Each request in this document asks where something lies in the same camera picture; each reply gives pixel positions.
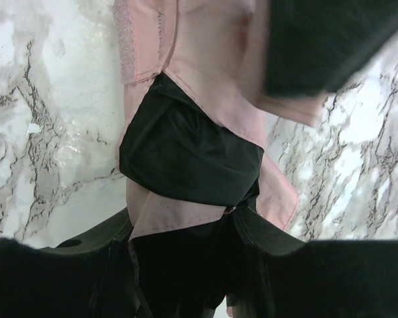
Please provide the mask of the pink folding umbrella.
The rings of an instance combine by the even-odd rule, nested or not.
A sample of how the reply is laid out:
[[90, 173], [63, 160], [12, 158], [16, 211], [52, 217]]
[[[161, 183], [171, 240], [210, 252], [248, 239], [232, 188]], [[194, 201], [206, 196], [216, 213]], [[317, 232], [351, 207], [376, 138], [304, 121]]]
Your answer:
[[116, 1], [139, 317], [211, 317], [234, 268], [232, 213], [284, 229], [299, 196], [265, 153], [265, 116], [315, 122], [323, 95], [261, 97], [265, 1]]

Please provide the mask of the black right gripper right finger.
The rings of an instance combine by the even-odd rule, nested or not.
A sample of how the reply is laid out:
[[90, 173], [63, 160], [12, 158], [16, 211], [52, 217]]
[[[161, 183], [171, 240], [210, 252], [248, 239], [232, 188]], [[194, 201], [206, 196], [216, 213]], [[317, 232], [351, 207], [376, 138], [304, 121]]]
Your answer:
[[398, 240], [303, 242], [257, 213], [232, 213], [234, 317], [398, 317]]

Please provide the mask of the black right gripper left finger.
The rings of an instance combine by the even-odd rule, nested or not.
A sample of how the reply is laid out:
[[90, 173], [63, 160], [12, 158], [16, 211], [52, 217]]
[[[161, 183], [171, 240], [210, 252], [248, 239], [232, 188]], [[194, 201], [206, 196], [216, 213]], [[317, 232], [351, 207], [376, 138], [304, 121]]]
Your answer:
[[0, 317], [135, 317], [131, 231], [123, 209], [55, 248], [0, 238]]

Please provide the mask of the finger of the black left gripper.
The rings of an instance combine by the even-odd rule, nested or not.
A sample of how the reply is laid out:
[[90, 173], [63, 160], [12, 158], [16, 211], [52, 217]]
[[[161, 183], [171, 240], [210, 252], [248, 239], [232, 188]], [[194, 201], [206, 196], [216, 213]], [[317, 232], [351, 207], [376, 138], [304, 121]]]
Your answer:
[[398, 32], [398, 0], [270, 4], [263, 91], [335, 93]]

